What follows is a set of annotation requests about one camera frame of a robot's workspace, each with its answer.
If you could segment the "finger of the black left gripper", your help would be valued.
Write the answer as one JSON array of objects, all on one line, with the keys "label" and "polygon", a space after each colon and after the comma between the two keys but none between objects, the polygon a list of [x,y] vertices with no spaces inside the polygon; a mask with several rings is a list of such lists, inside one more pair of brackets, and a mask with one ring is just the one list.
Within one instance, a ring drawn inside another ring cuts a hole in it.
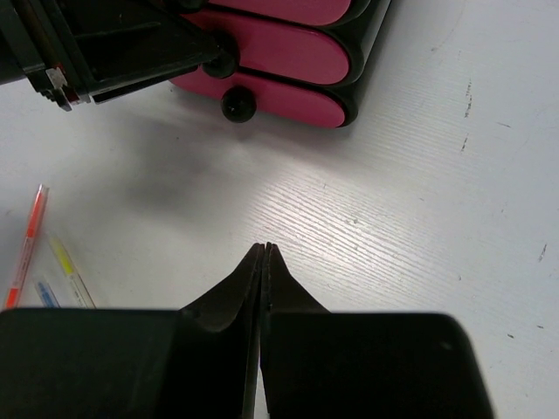
[{"label": "finger of the black left gripper", "polygon": [[3,1],[1,82],[60,108],[102,103],[196,70],[217,40],[181,1]]}]

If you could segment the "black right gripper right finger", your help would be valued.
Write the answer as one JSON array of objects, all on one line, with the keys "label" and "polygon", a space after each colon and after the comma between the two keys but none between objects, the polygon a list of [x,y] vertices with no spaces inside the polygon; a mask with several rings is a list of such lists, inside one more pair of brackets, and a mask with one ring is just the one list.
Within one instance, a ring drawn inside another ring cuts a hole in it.
[{"label": "black right gripper right finger", "polygon": [[470,340],[443,313],[334,313],[266,246],[260,368],[272,418],[491,418]]}]

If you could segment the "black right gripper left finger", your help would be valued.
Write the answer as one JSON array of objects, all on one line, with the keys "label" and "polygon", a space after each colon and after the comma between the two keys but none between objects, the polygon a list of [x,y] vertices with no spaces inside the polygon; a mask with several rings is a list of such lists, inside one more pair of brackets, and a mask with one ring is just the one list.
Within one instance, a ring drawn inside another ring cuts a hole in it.
[{"label": "black right gripper left finger", "polygon": [[263,254],[179,310],[4,312],[2,417],[252,417]]}]

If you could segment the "yellow highlighter pen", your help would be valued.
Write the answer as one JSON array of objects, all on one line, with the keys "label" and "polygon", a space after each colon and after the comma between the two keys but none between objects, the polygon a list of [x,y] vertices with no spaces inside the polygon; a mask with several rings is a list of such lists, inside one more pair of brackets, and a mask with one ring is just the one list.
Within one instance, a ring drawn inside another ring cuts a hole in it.
[{"label": "yellow highlighter pen", "polygon": [[62,241],[54,235],[49,235],[48,243],[78,306],[81,308],[95,309],[96,305],[93,298],[87,290],[85,282],[80,276],[75,263],[72,261]]}]

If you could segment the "orange highlighter pen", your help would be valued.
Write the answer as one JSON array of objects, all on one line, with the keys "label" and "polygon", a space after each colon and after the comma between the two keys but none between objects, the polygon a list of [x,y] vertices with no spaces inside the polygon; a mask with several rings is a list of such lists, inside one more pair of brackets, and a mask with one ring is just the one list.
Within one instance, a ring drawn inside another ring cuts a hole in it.
[{"label": "orange highlighter pen", "polygon": [[8,288],[3,304],[4,309],[17,307],[24,289],[24,283],[31,265],[32,254],[40,232],[45,207],[48,201],[49,188],[44,184],[38,186],[37,194],[31,206],[30,215],[25,228],[24,241],[17,261],[15,277]]}]

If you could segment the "black pink drawer organizer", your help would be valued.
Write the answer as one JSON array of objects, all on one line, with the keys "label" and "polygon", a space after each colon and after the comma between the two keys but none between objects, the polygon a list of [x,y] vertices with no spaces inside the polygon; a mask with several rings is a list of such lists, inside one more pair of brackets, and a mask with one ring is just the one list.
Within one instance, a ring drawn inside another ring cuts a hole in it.
[{"label": "black pink drawer organizer", "polygon": [[351,124],[372,67],[388,1],[196,1],[184,18],[219,41],[222,52],[172,80],[218,100],[243,123],[256,112],[308,125]]}]

